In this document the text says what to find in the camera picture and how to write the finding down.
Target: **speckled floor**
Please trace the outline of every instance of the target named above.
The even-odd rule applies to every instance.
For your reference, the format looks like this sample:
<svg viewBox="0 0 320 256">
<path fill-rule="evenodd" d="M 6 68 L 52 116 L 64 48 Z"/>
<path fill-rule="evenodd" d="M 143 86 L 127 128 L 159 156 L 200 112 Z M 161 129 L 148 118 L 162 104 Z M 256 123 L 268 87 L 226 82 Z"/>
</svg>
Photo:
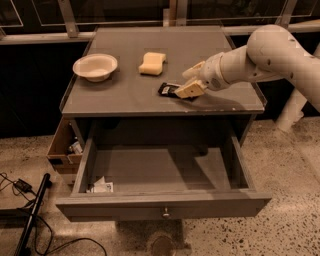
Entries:
<svg viewBox="0 0 320 256">
<path fill-rule="evenodd" d="M 53 186 L 41 210 L 54 231 L 51 248 L 89 237 L 108 255 L 320 255 L 319 127 L 320 118 L 304 118 L 286 134 L 271 120 L 254 122 L 243 154 L 256 189 L 273 195 L 255 218 L 70 223 L 54 205 L 55 198 L 68 195 L 71 188 L 46 159 L 52 136 L 0 140 L 0 172 L 12 180 L 23 178 L 34 188 L 45 172 L 51 174 Z M 9 192 L 5 189 L 0 196 Z M 22 230 L 18 224 L 0 221 L 0 255 L 14 255 Z M 37 248 L 43 252 L 49 232 L 39 224 L 38 233 Z M 29 245 L 37 255 L 34 237 L 33 231 Z M 161 254 L 161 248 L 170 246 L 175 248 L 171 254 Z M 90 241 L 55 255 L 67 254 L 103 255 Z"/>
</svg>

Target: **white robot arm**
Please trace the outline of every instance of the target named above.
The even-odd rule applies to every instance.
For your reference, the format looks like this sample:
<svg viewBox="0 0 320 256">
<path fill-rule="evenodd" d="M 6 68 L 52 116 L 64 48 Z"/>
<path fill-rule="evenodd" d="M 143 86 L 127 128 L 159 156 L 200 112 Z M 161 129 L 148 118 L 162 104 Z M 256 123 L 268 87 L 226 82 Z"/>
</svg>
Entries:
<svg viewBox="0 0 320 256">
<path fill-rule="evenodd" d="M 227 89 L 240 81 L 285 78 L 320 112 L 320 59 L 277 25 L 255 30 L 246 46 L 214 55 L 185 71 L 183 76 L 188 82 L 175 91 L 180 98 L 199 96 L 205 88 Z"/>
</svg>

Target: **white bowl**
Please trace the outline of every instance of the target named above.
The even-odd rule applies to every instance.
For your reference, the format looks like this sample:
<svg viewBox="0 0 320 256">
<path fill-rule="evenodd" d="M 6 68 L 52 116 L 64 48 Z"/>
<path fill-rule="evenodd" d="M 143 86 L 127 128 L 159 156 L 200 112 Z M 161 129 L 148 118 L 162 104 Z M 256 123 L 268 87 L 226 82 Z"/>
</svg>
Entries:
<svg viewBox="0 0 320 256">
<path fill-rule="evenodd" d="M 118 61 L 107 54 L 90 54 L 73 64 L 73 72 L 91 82 L 101 82 L 107 79 L 117 68 Z"/>
</svg>

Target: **yellow sponge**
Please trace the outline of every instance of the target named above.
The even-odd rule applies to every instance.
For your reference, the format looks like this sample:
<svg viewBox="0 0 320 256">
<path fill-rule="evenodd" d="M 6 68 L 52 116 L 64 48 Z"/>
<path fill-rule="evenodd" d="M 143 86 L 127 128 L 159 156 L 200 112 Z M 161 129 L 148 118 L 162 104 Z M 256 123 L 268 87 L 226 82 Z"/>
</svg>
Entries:
<svg viewBox="0 0 320 256">
<path fill-rule="evenodd" d="M 139 66 L 140 74 L 160 75 L 162 73 L 162 63 L 166 60 L 166 54 L 147 52 L 143 56 L 143 63 Z"/>
</svg>

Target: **small white object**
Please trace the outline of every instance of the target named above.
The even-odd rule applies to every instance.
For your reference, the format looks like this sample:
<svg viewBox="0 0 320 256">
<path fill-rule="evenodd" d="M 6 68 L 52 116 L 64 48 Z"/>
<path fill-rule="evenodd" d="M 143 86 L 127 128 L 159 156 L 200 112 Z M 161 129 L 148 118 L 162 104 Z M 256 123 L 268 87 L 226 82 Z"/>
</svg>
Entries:
<svg viewBox="0 0 320 256">
<path fill-rule="evenodd" d="M 101 82 L 107 79 L 117 68 L 118 61 L 107 54 L 90 54 L 73 65 L 73 72 L 91 82 Z"/>
<path fill-rule="evenodd" d="M 102 176 L 93 186 L 87 190 L 87 193 L 103 193 L 113 192 L 113 182 L 105 182 L 105 177 Z"/>
<path fill-rule="evenodd" d="M 143 63 L 139 66 L 140 74 L 158 76 L 162 73 L 162 63 L 166 60 L 166 54 L 147 52 L 143 56 Z"/>
<path fill-rule="evenodd" d="M 73 144 L 71 145 L 71 148 L 72 148 L 72 151 L 73 151 L 75 154 L 80 155 L 80 154 L 82 154 L 82 152 L 83 152 L 83 151 L 82 151 L 82 147 L 81 147 L 79 141 L 76 141 L 75 143 L 73 143 Z"/>
</svg>

